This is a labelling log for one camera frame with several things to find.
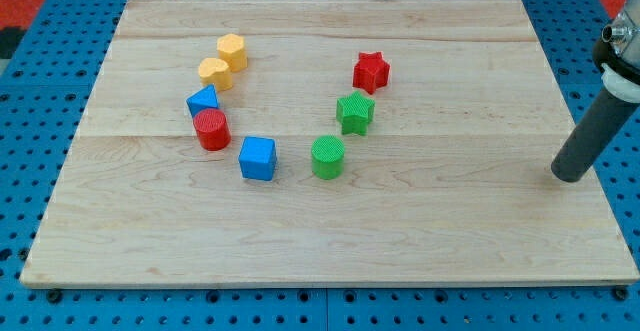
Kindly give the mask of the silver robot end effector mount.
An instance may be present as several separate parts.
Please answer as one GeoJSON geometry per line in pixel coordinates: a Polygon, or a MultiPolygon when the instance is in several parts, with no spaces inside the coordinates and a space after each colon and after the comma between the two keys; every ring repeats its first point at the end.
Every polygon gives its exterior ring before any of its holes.
{"type": "Polygon", "coordinates": [[[593,60],[612,95],[629,103],[639,102],[639,0],[626,0],[604,26],[593,60]]]}

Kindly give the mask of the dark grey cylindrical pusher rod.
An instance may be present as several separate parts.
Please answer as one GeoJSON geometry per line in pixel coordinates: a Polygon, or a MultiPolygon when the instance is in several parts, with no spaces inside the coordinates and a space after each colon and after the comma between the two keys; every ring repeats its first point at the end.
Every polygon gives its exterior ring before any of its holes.
{"type": "Polygon", "coordinates": [[[552,173],[579,181],[638,107],[602,88],[552,161],[552,173]]]}

